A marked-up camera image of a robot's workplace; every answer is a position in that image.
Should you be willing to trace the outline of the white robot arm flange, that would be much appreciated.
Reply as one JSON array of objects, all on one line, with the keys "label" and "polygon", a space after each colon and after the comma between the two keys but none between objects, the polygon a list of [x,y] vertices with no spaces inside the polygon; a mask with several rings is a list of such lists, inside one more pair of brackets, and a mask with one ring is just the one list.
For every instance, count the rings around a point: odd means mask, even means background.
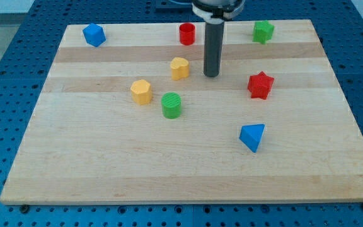
[{"label": "white robot arm flange", "polygon": [[219,24],[242,12],[245,0],[192,0],[192,11],[204,21]]}]

